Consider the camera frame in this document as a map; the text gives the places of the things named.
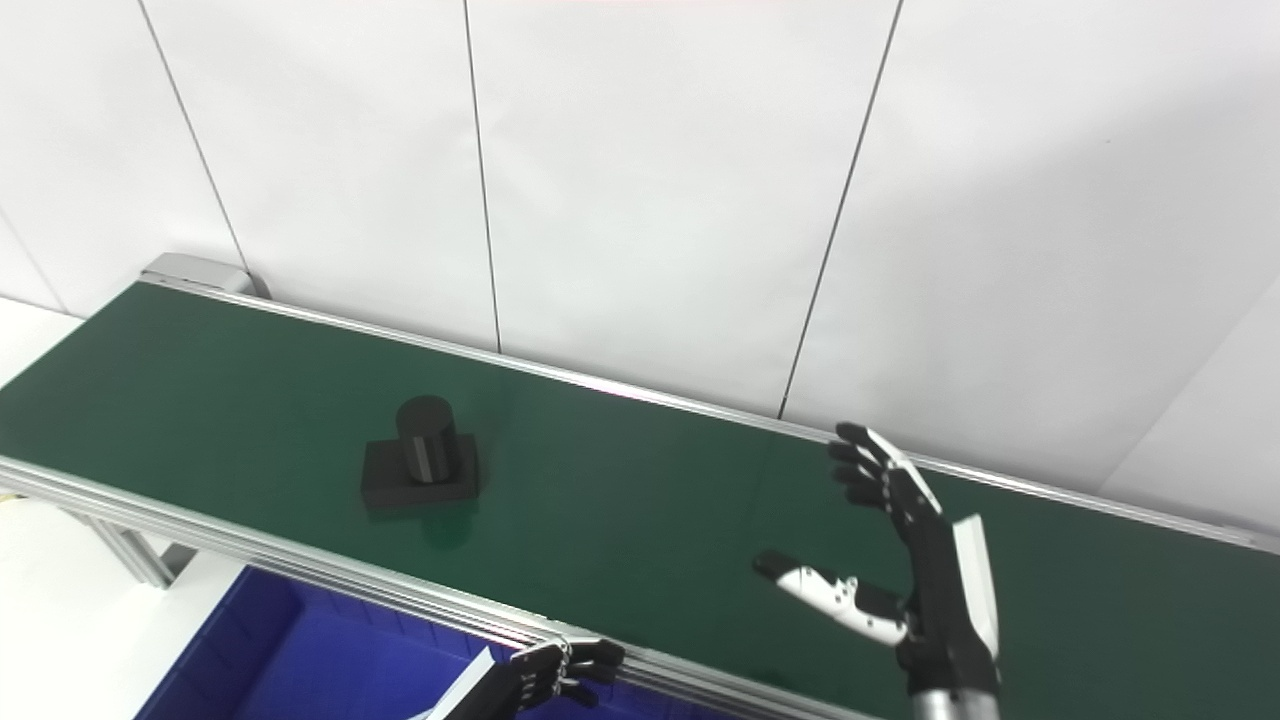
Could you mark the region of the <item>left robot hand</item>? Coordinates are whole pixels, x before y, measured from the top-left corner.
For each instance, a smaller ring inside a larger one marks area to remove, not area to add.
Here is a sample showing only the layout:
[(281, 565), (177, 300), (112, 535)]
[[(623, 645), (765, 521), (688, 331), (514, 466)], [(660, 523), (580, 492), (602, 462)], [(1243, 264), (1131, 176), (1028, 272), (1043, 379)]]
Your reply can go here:
[(502, 660), (484, 650), (415, 719), (515, 719), (554, 698), (595, 708), (590, 687), (616, 682), (626, 660), (623, 646), (600, 637), (544, 641)]

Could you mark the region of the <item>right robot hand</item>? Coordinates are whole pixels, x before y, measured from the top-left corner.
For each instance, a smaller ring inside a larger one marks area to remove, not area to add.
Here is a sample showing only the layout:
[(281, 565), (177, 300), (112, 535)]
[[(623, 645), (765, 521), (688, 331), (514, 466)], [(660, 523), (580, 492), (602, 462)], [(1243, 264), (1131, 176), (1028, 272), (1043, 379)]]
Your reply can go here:
[(879, 433), (842, 421), (828, 446), (846, 500), (882, 511), (908, 551), (913, 588), (900, 596), (765, 550), (753, 570), (837, 625), (890, 647), (914, 708), (995, 716), (998, 603), (979, 515), (950, 520), (910, 457)]

